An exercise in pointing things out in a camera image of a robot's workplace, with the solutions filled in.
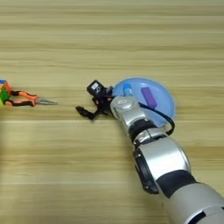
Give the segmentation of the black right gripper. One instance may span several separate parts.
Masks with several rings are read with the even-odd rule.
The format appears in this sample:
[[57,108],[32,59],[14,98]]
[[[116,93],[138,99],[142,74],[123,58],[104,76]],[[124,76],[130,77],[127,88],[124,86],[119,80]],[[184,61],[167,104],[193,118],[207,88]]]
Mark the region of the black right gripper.
[[81,116],[86,117],[91,121],[93,121],[99,115],[107,116],[111,112],[110,103],[114,99],[114,96],[112,96],[113,95],[113,89],[114,88],[112,86],[107,87],[105,95],[93,98],[93,102],[94,102],[95,106],[97,107],[97,110],[94,113],[86,110],[82,106],[77,106],[76,107],[77,112]]

